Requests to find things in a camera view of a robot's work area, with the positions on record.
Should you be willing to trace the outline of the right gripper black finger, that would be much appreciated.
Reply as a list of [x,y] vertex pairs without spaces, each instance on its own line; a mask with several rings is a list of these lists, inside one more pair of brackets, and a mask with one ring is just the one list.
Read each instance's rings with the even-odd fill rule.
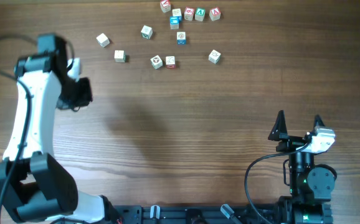
[[323,120],[321,119],[321,116],[320,115],[316,115],[315,118],[314,118],[314,122],[313,122],[313,127],[325,127],[325,124],[323,122]]
[[285,114],[283,110],[280,110],[277,114],[275,124],[273,125],[268,140],[271,141],[285,141],[288,139],[287,126],[285,122]]

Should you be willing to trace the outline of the wooden block circle picture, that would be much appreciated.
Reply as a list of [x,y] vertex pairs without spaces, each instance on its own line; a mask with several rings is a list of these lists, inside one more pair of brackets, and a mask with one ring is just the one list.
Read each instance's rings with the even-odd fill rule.
[[161,59],[161,57],[159,55],[156,55],[156,56],[152,57],[150,59],[150,61],[151,61],[151,64],[152,64],[153,68],[156,69],[156,70],[163,66],[163,61],[162,61],[162,59]]

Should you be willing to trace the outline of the wooden block red side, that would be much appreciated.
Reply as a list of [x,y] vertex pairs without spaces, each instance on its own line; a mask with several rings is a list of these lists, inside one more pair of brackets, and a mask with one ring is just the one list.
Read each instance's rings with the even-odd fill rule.
[[176,59],[175,56],[166,56],[166,68],[172,69],[176,68]]

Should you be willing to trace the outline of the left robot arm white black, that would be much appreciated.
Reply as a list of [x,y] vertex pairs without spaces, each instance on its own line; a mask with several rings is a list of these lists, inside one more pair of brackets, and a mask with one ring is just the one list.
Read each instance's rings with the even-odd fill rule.
[[0,221],[16,223],[121,223],[109,200],[83,193],[54,157],[56,110],[78,111],[92,101],[73,45],[57,34],[21,40],[37,47],[20,57],[9,76],[18,88],[14,127],[0,162]]

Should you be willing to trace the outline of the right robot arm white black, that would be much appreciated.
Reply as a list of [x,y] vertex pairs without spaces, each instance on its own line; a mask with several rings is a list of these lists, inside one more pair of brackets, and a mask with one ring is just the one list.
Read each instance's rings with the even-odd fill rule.
[[335,132],[327,128],[316,115],[313,130],[303,137],[287,132],[284,111],[278,112],[268,136],[277,141],[277,152],[288,155],[284,183],[290,187],[290,196],[281,196],[275,204],[274,223],[330,224],[333,215],[329,202],[337,173],[326,164],[315,164],[314,157],[326,152],[335,142]]

